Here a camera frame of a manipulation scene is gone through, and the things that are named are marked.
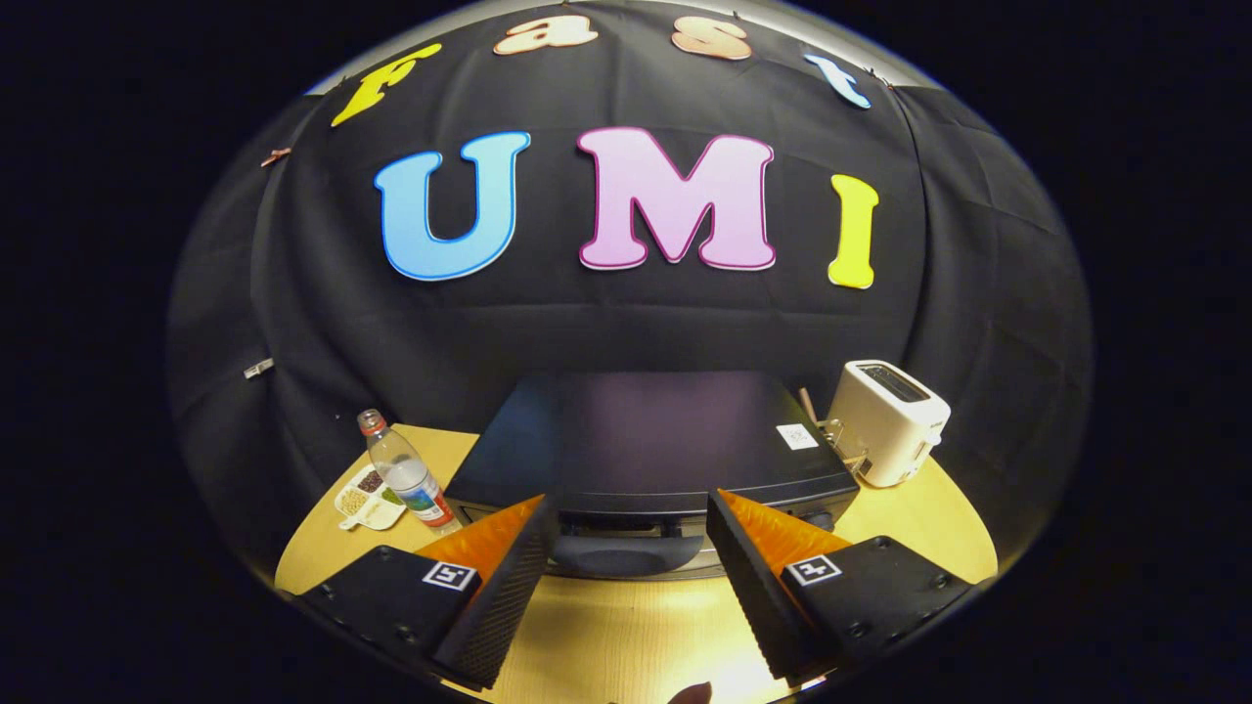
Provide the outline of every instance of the wooden table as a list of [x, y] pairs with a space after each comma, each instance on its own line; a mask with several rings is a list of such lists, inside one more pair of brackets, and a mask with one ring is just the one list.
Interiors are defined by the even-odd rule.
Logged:
[[[478, 436], [392, 426], [448, 485]], [[339, 530], [334, 496], [369, 463], [362, 453], [295, 530], [278, 562], [277, 589], [303, 594], [377, 545], [417, 550], [436, 536], [406, 512], [389, 530]], [[888, 535], [969, 582], [993, 576], [995, 549], [974, 507], [928, 460], [893, 489], [861, 484], [835, 535]], [[725, 576], [675, 581], [540, 579], [496, 686], [486, 701], [664, 704], [711, 681], [715, 704], [760, 704], [795, 691], [770, 676]]]

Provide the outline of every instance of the black background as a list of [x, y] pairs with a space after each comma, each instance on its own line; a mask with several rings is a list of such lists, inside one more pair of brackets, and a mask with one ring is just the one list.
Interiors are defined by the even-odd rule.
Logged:
[[[1234, 532], [1202, 499], [1233, 494], [1237, 467], [1209, 456], [1234, 416], [1203, 415], [1237, 382], [1223, 334], [1246, 324], [1233, 286], [1218, 288], [1246, 227], [1213, 217], [1243, 139], [1241, 83], [1223, 73], [1237, 23], [1018, 5], [815, 6], [947, 85], [1033, 165], [1087, 267], [1098, 343], [1083, 466], [1048, 532], [959, 621], [831, 699], [1233, 700], [1247, 676], [1214, 585], [1234, 580]], [[5, 571], [20, 699], [427, 699], [220, 545], [172, 440], [162, 326], [185, 233], [239, 145], [439, 9], [99, 5], [13, 21], [6, 172], [30, 190], [10, 195], [6, 238], [13, 442], [28, 455], [10, 466], [24, 550]]]

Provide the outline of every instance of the screw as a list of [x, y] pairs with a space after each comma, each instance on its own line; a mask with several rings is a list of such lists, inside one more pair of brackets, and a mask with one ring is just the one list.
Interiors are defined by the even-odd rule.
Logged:
[[396, 638], [409, 645], [417, 643], [417, 635], [413, 634], [413, 629], [406, 626], [404, 624], [396, 626]]

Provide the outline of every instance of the blue letter u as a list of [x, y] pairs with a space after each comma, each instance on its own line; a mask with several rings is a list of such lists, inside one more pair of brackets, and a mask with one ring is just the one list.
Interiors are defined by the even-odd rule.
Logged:
[[383, 192], [383, 249], [396, 271], [418, 281], [443, 281], [472, 274], [496, 261], [508, 247], [517, 224], [517, 154], [530, 147], [525, 132], [480, 137], [461, 148], [475, 163], [478, 217], [456, 239], [431, 233], [431, 174], [443, 158], [422, 152], [383, 167], [374, 185]]

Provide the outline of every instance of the toaster slot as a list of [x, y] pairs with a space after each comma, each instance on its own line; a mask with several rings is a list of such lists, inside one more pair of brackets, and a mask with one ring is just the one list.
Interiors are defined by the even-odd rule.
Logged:
[[890, 367], [885, 367], [883, 365], [861, 365], [856, 368], [865, 372], [865, 376], [878, 382], [879, 386], [890, 391], [893, 396], [905, 403], [930, 398], [929, 393], [921, 391], [914, 386], [913, 382], [895, 373], [895, 371]]

